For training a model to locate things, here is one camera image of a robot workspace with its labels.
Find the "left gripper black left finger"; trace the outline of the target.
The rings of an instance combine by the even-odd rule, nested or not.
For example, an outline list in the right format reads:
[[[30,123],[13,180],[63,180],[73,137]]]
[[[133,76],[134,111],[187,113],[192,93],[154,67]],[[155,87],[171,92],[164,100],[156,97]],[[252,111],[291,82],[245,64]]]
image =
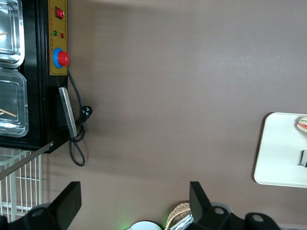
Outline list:
[[[0,217],[2,230],[66,230],[82,206],[81,183],[70,182],[50,204],[32,208],[22,218],[8,222]]]

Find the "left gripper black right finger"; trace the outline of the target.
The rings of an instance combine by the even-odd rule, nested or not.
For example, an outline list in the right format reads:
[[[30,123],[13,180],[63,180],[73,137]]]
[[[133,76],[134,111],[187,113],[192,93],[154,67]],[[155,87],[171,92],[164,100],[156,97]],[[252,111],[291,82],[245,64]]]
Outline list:
[[[213,205],[199,182],[190,182],[189,205],[194,221],[190,230],[279,230],[269,216],[248,213],[244,219],[237,217],[221,205]]]

